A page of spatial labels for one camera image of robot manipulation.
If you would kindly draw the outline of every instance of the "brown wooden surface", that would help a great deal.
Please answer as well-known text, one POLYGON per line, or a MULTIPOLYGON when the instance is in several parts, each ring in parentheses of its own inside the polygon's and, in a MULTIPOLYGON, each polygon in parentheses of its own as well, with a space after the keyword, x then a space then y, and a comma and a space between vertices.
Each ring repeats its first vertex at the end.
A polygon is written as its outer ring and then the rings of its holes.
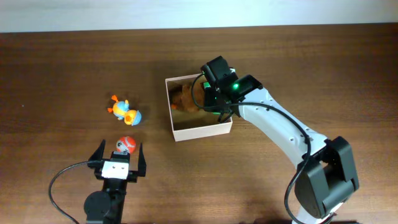
MULTIPOLYGON (((148 165, 127 187, 125 223, 288 218, 294 168, 252 124, 234 117, 230 134, 174 142, 164 79, 218 55, 311 128, 351 143, 361 187, 336 220, 396 223, 397 24, 0 34, 0 222, 70 223, 49 202, 50 179, 102 139, 109 157, 125 135, 144 142, 148 165), (107 113, 112 94, 142 111, 140 125, 107 113)), ((101 187, 80 167, 53 196, 84 223, 83 203, 101 187)))

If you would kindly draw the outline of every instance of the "brown plush toy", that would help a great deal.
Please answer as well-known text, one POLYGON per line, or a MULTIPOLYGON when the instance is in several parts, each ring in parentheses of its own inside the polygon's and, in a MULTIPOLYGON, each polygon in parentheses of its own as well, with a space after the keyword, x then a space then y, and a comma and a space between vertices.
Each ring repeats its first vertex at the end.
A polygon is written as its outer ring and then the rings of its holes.
MULTIPOLYGON (((184 84, 182 87, 171 93, 171 108, 179 111, 196 112, 199 108, 194 104, 191 95, 192 84, 184 84)), ((193 87, 193 95, 199 105, 205 102, 205 91, 201 87, 201 83, 196 82, 193 87)))

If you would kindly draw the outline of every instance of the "open box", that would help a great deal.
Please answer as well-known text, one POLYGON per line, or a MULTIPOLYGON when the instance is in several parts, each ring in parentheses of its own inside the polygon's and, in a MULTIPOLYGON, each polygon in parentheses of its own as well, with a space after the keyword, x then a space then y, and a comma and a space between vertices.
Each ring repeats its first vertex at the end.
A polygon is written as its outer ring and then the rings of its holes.
MULTIPOLYGON (((209 113, 203 110, 189 113, 171 109, 169 93, 183 84, 192 83, 198 75, 199 74, 166 78, 165 80, 170 120, 175 141, 227 134, 231 131, 232 118, 227 120, 227 122, 220 124, 218 122, 218 114, 209 113)), ((205 77, 202 76, 198 79, 197 83, 205 81, 205 77)))

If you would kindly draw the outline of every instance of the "toy ball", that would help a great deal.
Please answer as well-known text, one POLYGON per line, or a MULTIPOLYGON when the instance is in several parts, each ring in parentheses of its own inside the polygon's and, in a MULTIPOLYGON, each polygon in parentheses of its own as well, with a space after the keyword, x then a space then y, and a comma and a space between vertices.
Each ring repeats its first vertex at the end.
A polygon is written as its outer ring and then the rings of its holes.
POLYGON ((136 149, 136 141, 129 136, 121 137, 116 143, 116 149, 118 152, 128 152, 132 154, 136 149))

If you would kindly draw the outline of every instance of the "orange toy duck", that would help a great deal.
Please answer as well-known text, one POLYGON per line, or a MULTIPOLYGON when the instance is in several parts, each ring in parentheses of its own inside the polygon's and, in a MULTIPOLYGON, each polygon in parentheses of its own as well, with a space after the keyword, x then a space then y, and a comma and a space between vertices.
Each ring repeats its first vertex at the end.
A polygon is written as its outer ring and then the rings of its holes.
POLYGON ((134 126, 140 123, 142 117, 141 113, 136 110, 129 110, 128 100, 119 101, 115 95, 113 95, 111 99, 115 101, 115 104, 112 108, 108 108, 109 113, 113 113, 118 120, 124 119, 127 125, 134 126))

